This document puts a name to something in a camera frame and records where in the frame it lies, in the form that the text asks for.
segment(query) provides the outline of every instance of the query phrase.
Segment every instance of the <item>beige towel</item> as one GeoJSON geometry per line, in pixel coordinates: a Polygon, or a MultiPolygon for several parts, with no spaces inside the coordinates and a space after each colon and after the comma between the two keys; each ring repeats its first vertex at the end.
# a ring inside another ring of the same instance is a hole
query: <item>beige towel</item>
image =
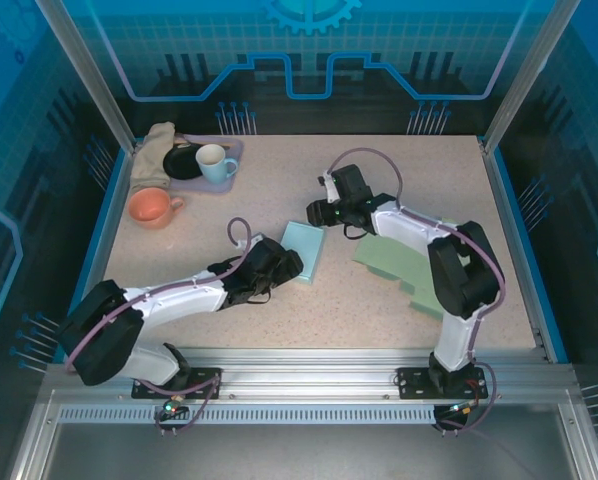
{"type": "Polygon", "coordinates": [[[168,189],[170,177],[163,170],[163,158],[175,140],[175,126],[171,122],[155,123],[143,140],[143,146],[135,155],[130,175],[130,194],[143,188],[168,189]]]}

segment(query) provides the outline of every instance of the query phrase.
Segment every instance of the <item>purple tray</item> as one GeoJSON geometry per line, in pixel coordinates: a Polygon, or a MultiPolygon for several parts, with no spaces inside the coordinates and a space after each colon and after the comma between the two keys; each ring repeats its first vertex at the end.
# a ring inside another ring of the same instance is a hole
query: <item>purple tray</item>
{"type": "MultiPolygon", "coordinates": [[[[243,142],[241,140],[227,137],[210,137],[207,135],[181,135],[177,138],[184,138],[187,142],[198,143],[201,145],[206,145],[208,143],[216,143],[224,148],[227,147],[228,150],[226,150],[226,157],[234,158],[239,164],[239,167],[241,167],[241,154],[243,153],[243,142]]],[[[228,193],[230,190],[232,190],[232,186],[235,183],[235,178],[238,175],[239,172],[237,172],[235,175],[228,178],[225,182],[219,185],[210,183],[203,177],[197,177],[191,180],[177,180],[173,178],[170,181],[170,189],[187,190],[189,192],[214,193],[217,195],[221,195],[223,193],[228,193]]]]}

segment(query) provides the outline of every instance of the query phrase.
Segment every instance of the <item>table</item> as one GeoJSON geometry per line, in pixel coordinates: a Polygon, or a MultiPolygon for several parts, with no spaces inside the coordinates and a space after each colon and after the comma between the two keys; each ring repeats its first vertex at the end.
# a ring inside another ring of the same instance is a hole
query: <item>table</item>
{"type": "MultiPolygon", "coordinates": [[[[392,157],[404,177],[402,203],[457,223],[479,222],[507,280],[504,305],[488,316],[477,346],[535,346],[477,139],[472,136],[245,136],[233,190],[223,196],[173,192],[185,209],[164,230],[146,231],[127,213],[121,218],[105,278],[122,287],[189,277],[238,254],[226,236],[234,216],[253,232],[280,240],[288,221],[306,222],[305,208],[325,197],[317,177],[344,150],[366,146],[392,157]]],[[[381,158],[355,153],[373,192],[394,194],[397,181],[381,158]]],[[[236,235],[243,229],[236,227],[236,235]]],[[[177,347],[427,348],[441,322],[409,307],[391,282],[353,262],[357,242],[342,227],[327,230],[313,285],[296,282],[273,291],[266,305],[242,305],[182,318],[149,338],[177,347]]]]}

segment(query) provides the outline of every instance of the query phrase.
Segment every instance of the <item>light blue mug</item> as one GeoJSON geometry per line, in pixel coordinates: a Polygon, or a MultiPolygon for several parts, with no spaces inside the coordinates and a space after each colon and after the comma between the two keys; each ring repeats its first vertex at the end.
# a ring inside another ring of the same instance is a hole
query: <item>light blue mug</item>
{"type": "Polygon", "coordinates": [[[234,158],[226,158],[226,151],[221,145],[204,145],[195,155],[201,173],[210,183],[220,184],[232,177],[239,169],[239,163],[234,158]],[[228,171],[228,165],[234,165],[228,171]]]}

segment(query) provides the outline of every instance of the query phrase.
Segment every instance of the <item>light blue sponge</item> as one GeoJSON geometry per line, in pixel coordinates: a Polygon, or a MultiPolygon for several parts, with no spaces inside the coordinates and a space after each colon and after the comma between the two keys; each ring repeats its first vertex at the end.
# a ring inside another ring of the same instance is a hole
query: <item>light blue sponge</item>
{"type": "Polygon", "coordinates": [[[312,285],[321,256],[325,230],[303,223],[288,222],[281,239],[281,246],[286,250],[294,250],[303,262],[303,271],[295,279],[301,283],[312,285]]]}

